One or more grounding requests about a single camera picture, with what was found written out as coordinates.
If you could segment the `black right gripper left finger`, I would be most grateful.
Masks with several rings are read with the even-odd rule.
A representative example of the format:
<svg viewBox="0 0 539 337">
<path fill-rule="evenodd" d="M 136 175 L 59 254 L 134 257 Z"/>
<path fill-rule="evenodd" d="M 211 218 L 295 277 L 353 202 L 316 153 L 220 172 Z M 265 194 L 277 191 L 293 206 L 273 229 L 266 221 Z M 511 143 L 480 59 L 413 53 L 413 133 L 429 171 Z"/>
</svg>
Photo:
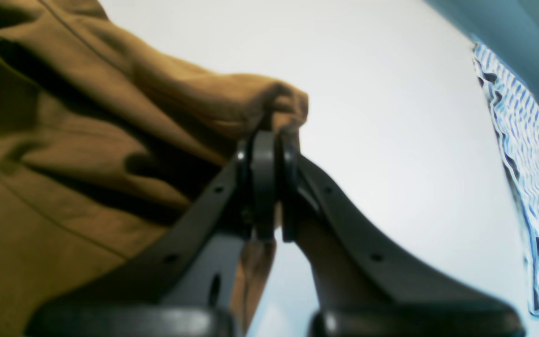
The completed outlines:
<svg viewBox="0 0 539 337">
<path fill-rule="evenodd" d="M 257 132 L 169 233 L 126 264 L 42 305 L 28 337 L 239 337 L 238 257 L 274 240 L 275 138 Z"/>
</svg>

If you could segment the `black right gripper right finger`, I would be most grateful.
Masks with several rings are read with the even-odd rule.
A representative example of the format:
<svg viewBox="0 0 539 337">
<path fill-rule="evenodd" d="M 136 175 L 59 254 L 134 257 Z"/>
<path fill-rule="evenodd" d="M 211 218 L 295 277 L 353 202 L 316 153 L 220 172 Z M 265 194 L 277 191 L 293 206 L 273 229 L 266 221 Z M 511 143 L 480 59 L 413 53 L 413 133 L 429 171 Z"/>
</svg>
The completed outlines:
<svg viewBox="0 0 539 337">
<path fill-rule="evenodd" d="M 524 337 L 511 305 L 400 247 L 279 136 L 283 240 L 308 259 L 320 309 L 311 337 Z"/>
</svg>

